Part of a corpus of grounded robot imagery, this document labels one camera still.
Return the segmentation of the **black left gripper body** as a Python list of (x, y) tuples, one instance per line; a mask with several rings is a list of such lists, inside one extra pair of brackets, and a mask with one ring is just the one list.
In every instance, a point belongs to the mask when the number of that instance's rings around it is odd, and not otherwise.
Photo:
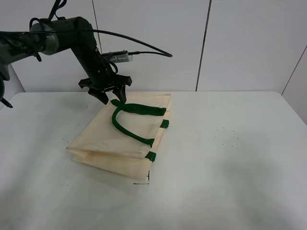
[(80, 88), (87, 87), (107, 92), (120, 85), (131, 86), (132, 84), (131, 77), (118, 74), (116, 64), (101, 57), (97, 48), (78, 48), (78, 61), (88, 76), (79, 81)]

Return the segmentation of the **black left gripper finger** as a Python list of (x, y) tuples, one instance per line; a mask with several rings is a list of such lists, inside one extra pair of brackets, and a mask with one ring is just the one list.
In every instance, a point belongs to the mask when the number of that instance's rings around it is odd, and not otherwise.
[(105, 92), (95, 90), (95, 89), (89, 89), (88, 94), (97, 98), (99, 101), (101, 101), (103, 104), (108, 103), (108, 96)]
[(126, 103), (126, 85), (120, 85), (115, 87), (115, 89), (112, 91), (112, 93), (114, 95), (117, 96), (117, 98), (122, 102), (122, 103)]

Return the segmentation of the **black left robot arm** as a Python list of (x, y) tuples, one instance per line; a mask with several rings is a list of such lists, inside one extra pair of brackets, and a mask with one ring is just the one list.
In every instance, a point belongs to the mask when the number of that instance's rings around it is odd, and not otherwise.
[(131, 86), (129, 76), (118, 74), (117, 66), (110, 60), (111, 55), (102, 55), (97, 48), (91, 24), (82, 17), (70, 19), (34, 18), (28, 32), (1, 32), (0, 34), (0, 101), (11, 108), (4, 99), (4, 83), (10, 80), (8, 65), (34, 56), (41, 61), (40, 54), (53, 55), (72, 50), (87, 74), (80, 80), (81, 88), (88, 88), (89, 95), (107, 104), (106, 92), (113, 92), (122, 102), (126, 102), (126, 86)]

